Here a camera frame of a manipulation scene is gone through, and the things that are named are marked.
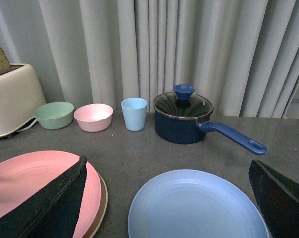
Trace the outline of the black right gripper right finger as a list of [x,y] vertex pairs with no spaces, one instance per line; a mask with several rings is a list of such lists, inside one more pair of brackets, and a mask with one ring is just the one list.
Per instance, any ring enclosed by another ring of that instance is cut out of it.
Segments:
[[299,184],[260,160],[249,167],[256,202],[274,238],[299,238]]

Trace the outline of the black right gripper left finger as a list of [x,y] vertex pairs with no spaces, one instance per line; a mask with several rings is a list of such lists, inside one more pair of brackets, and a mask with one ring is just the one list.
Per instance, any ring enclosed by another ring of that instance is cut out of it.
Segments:
[[0,218],[0,238],[71,238],[79,219],[87,159],[49,182]]

